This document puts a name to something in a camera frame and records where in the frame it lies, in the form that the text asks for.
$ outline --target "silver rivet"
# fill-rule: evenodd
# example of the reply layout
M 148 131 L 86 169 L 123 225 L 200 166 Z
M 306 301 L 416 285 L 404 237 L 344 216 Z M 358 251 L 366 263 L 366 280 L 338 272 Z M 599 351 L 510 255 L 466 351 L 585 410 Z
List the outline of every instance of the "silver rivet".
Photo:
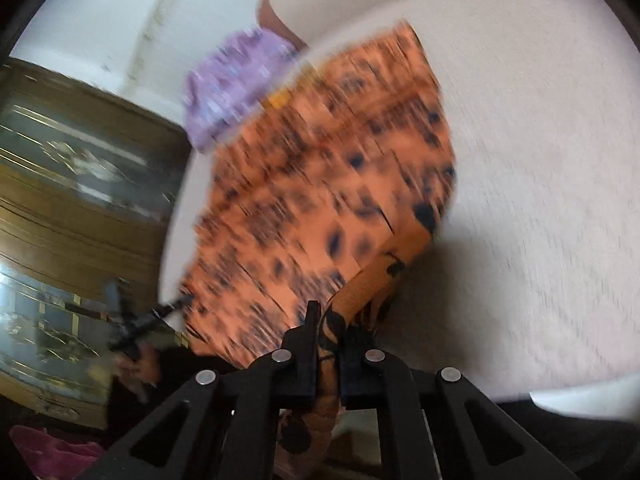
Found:
M 367 353 L 364 354 L 364 357 L 370 363 L 379 363 L 382 359 L 385 358 L 385 353 L 382 350 L 378 350 L 377 348 L 372 348 L 371 350 L 367 350 Z
M 291 352 L 286 348 L 278 348 L 273 354 L 271 354 L 271 359 L 277 363 L 285 363 L 291 359 Z
M 200 370 L 196 374 L 196 382 L 198 384 L 211 384 L 216 380 L 216 373 L 213 370 Z
M 455 383 L 460 380 L 460 377 L 462 377 L 460 370 L 451 366 L 443 368 L 440 375 L 445 381 L 447 381 L 447 383 Z

